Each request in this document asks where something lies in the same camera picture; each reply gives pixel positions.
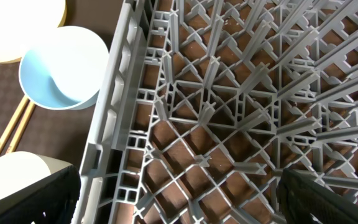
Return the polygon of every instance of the gray plastic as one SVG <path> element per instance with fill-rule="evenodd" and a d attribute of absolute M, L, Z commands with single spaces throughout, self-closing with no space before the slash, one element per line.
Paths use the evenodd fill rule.
<path fill-rule="evenodd" d="M 121 204 L 134 207 L 133 223 L 136 218 L 144 219 L 152 208 L 158 211 L 163 223 L 175 223 L 185 213 L 192 223 L 208 223 L 208 216 L 200 207 L 200 201 L 214 191 L 229 208 L 225 216 L 220 218 L 220 223 L 229 219 L 238 223 L 259 223 L 256 217 L 243 209 L 244 205 L 255 199 L 260 200 L 271 214 L 271 223 L 285 223 L 279 212 L 275 189 L 282 170 L 296 164 L 305 167 L 304 170 L 297 170 L 299 174 L 329 190 L 333 190 L 333 187 L 348 189 L 343 197 L 356 203 L 358 175 L 351 159 L 358 153 L 358 100 L 352 98 L 353 94 L 358 93 L 358 63 L 350 65 L 345 55 L 351 51 L 358 53 L 358 29 L 349 35 L 341 21 L 346 17 L 358 26 L 358 1 L 249 0 L 233 6 L 230 1 L 223 0 L 173 0 L 171 10 L 167 12 L 157 10 L 162 1 L 126 0 L 122 6 L 81 164 L 81 196 L 72 223 L 94 223 L 100 218 L 100 211 L 106 207 L 110 209 L 108 223 L 115 223 Z M 275 6 L 265 8 L 268 2 Z M 191 8 L 187 14 L 185 4 Z M 209 16 L 207 9 L 211 7 L 212 14 Z M 240 11 L 245 7 L 250 7 L 250 11 L 244 19 Z M 322 9 L 334 11 L 325 14 Z M 188 22 L 195 16 L 200 16 L 207 26 L 197 30 L 189 26 Z M 230 34 L 223 29 L 229 18 L 237 22 L 241 31 Z M 179 38 L 180 28 L 189 33 L 183 42 Z M 144 30 L 149 34 L 147 40 L 143 35 Z M 275 34 L 268 37 L 270 30 Z M 343 40 L 338 46 L 327 44 L 323 39 L 331 31 Z M 202 36 L 207 32 L 211 32 L 211 35 L 205 44 Z M 244 50 L 240 50 L 237 40 L 243 34 L 250 35 L 250 41 Z M 165 38 L 162 48 L 149 47 L 152 35 Z M 191 42 L 196 42 L 205 51 L 204 57 L 190 61 L 182 54 L 181 49 Z M 286 50 L 283 49 L 285 44 L 289 45 Z M 217 52 L 225 47 L 233 52 L 233 57 L 239 58 L 238 62 L 226 65 L 221 61 Z M 253 56 L 262 50 L 273 59 L 274 65 L 252 63 Z M 174 68 L 174 56 L 185 64 L 180 71 Z M 209 62 L 202 77 L 197 66 L 206 60 Z M 326 68 L 332 64 L 345 73 L 343 79 L 326 73 Z M 155 89 L 142 88 L 140 85 L 146 65 L 159 67 Z M 240 66 L 250 71 L 242 83 L 236 80 L 234 72 Z M 193 74 L 198 82 L 183 80 L 183 75 L 187 73 Z M 278 81 L 270 76 L 273 73 Z M 290 79 L 286 85 L 282 81 L 284 77 Z M 223 78 L 232 82 L 232 85 L 218 85 L 217 82 Z M 329 86 L 324 91 L 323 82 Z M 184 87 L 195 89 L 195 92 L 184 95 L 180 91 Z M 233 97 L 224 101 L 217 92 L 229 93 Z M 203 99 L 198 110 L 190 103 L 197 94 Z M 181 100 L 174 103 L 176 96 Z M 230 109 L 229 104 L 235 105 L 235 111 Z M 307 104 L 307 107 L 300 109 L 297 104 Z M 147 131 L 134 129 L 132 125 L 139 105 L 151 106 Z M 174 116 L 183 105 L 190 109 L 196 120 Z M 247 108 L 253 108 L 254 111 L 247 114 Z M 213 122 L 213 116 L 219 111 L 224 112 L 231 124 Z M 293 115 L 294 119 L 289 123 L 282 118 L 284 111 Z M 177 136 L 163 149 L 155 148 L 150 142 L 152 130 L 160 121 L 166 122 Z M 192 124 L 193 127 L 179 133 L 173 127 L 174 122 Z M 266 124 L 263 129 L 259 128 L 261 124 Z M 204 154 L 196 154 L 185 140 L 199 127 L 207 132 L 216 145 Z M 220 139 L 211 128 L 231 130 L 231 134 Z M 235 160 L 225 145 L 236 133 L 247 139 L 252 148 L 250 156 L 243 161 Z M 262 144 L 253 139 L 256 134 L 266 136 L 266 141 Z M 163 158 L 164 153 L 178 142 L 184 145 L 183 150 L 189 153 L 194 162 L 183 172 L 175 174 Z M 334 150 L 333 145 L 349 147 L 350 150 L 341 153 Z M 269 146 L 272 147 L 270 154 L 267 152 Z M 283 146 L 295 155 L 287 165 L 283 165 L 280 159 Z M 206 169 L 211 165 L 211 155 L 215 150 L 222 151 L 232 165 L 232 169 L 220 179 L 214 179 Z M 134 151 L 143 154 L 139 171 L 126 169 L 129 153 Z M 313 154 L 313 158 L 310 159 L 308 154 Z M 111 159 L 120 158 L 120 155 L 119 170 L 109 170 Z M 263 162 L 252 161 L 257 156 Z M 324 158 L 334 162 L 324 167 Z M 144 177 L 153 161 L 159 162 L 170 178 L 154 193 L 147 187 Z M 187 195 L 178 180 L 194 166 L 205 173 L 211 187 L 193 198 Z M 221 188 L 233 174 L 239 174 L 253 190 L 237 204 Z M 137 176 L 139 184 L 123 184 L 125 175 Z M 270 176 L 266 183 L 257 185 L 249 175 Z M 170 185 L 176 185 L 187 204 L 168 218 L 156 196 Z M 105 196 L 106 189 L 113 188 L 114 194 Z M 268 189 L 270 198 L 265 195 Z"/>

